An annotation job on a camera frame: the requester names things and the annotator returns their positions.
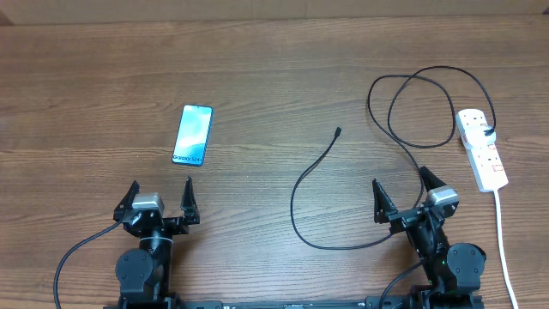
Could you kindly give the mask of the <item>white power strip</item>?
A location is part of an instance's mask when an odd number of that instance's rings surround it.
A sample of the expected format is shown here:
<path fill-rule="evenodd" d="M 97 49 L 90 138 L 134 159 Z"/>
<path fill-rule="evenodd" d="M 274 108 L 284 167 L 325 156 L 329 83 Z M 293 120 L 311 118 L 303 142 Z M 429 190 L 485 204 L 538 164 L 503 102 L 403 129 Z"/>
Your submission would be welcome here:
<path fill-rule="evenodd" d="M 480 125 L 489 126 L 486 115 L 478 109 L 459 111 L 455 121 L 461 140 L 465 129 Z M 509 183 L 495 143 L 484 148 L 466 149 L 466 153 L 479 191 L 497 191 Z"/>

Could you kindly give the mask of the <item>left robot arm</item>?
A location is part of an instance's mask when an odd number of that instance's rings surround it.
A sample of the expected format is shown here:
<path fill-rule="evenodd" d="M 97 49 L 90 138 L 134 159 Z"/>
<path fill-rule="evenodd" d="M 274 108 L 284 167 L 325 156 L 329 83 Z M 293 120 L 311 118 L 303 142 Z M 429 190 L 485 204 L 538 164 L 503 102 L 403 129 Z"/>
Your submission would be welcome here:
<path fill-rule="evenodd" d="M 139 239 L 137 248 L 124 252 L 115 267 L 120 282 L 118 308 L 182 308 L 183 301 L 170 291 L 172 247 L 175 235 L 187 234 L 200 222 L 192 178 L 187 178 L 181 216 L 165 217 L 158 192 L 140 193 L 133 182 L 114 209 L 113 219 Z"/>

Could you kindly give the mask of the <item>blue Galaxy smartphone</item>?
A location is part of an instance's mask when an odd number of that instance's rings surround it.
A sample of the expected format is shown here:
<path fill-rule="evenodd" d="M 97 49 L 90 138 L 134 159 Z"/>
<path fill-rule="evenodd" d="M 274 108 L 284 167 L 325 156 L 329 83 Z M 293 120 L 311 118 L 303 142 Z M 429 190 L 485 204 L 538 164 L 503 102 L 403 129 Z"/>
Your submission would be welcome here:
<path fill-rule="evenodd" d="M 184 106 L 172 152 L 173 163 L 203 165 L 213 116 L 214 109 L 210 106 Z"/>

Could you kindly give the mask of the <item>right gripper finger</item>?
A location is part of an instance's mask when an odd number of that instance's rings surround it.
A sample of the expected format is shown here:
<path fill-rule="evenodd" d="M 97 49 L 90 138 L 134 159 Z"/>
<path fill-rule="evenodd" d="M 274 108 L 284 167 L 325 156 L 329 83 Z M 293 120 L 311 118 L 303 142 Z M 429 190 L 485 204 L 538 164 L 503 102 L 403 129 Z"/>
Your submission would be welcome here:
<path fill-rule="evenodd" d="M 427 191 L 446 186 L 446 183 L 438 178 L 428 167 L 422 166 L 419 169 L 419 176 Z"/>
<path fill-rule="evenodd" d="M 389 198 L 381 183 L 376 179 L 372 180 L 372 190 L 374 195 L 374 222 L 387 223 L 391 215 L 398 213 L 398 209 Z"/>

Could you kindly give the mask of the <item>white USB charger plug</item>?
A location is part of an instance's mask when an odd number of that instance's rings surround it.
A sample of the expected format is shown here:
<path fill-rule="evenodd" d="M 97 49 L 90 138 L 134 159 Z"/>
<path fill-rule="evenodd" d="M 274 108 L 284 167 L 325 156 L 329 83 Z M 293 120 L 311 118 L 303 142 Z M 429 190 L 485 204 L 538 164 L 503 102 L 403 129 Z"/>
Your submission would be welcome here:
<path fill-rule="evenodd" d="M 462 134 L 462 141 L 466 149 L 487 147 L 494 144 L 496 138 L 495 130 L 484 125 L 467 128 Z"/>

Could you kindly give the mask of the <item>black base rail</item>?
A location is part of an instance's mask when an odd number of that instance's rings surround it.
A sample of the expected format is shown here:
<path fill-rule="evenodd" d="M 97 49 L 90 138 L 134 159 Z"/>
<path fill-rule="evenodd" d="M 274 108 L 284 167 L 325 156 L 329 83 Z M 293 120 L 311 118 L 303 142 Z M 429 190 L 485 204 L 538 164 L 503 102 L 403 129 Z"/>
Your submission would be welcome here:
<path fill-rule="evenodd" d="M 439 298 L 432 299 L 433 302 L 428 307 L 419 305 L 410 305 L 406 296 L 387 296 L 383 300 L 385 309 L 403 309 L 403 308 L 485 308 L 481 296 L 474 296 L 473 304 L 468 305 L 464 301 L 459 301 L 456 305 L 443 305 L 443 300 Z M 223 303 L 221 301 L 187 301 L 180 302 L 177 305 L 171 305 L 168 302 L 164 304 L 153 303 L 145 305 L 123 305 L 119 301 L 115 305 L 104 306 L 103 308 L 183 308 L 183 309 L 378 309 L 379 297 L 368 296 L 364 300 L 301 300 L 301 301 L 274 301 L 274 302 L 240 302 Z"/>

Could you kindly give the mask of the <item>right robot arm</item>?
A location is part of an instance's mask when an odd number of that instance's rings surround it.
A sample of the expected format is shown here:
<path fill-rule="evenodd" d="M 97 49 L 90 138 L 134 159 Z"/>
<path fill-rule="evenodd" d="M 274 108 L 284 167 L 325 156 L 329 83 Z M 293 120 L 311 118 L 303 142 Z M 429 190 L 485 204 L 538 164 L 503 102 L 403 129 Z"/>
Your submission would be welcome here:
<path fill-rule="evenodd" d="M 369 308 L 482 308 L 482 298 L 474 292 L 480 289 L 486 253 L 471 243 L 452 245 L 443 231 L 445 220 L 457 210 L 458 193 L 427 167 L 419 169 L 419 176 L 427 189 L 425 201 L 403 211 L 380 182 L 372 181 L 374 222 L 388 223 L 390 234 L 405 233 L 419 261 L 398 275 L 381 296 L 366 297 L 365 304 Z M 418 268 L 425 272 L 426 285 L 413 286 L 406 295 L 389 295 L 397 282 Z"/>

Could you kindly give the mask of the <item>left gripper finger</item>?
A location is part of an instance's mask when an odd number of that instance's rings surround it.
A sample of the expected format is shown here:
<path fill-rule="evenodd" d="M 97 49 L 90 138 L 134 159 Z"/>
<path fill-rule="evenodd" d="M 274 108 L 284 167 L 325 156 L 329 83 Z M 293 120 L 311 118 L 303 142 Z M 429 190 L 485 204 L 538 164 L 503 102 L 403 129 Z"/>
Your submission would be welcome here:
<path fill-rule="evenodd" d="M 117 207 L 113 211 L 113 220 L 121 221 L 127 210 L 132 209 L 132 203 L 135 199 L 135 196 L 139 193 L 140 186 L 137 181 L 133 181 L 127 193 L 124 195 L 122 200 L 119 202 Z"/>
<path fill-rule="evenodd" d="M 196 204 L 191 176 L 188 176 L 186 179 L 180 208 L 184 212 L 184 223 L 186 225 L 200 223 L 200 212 Z"/>

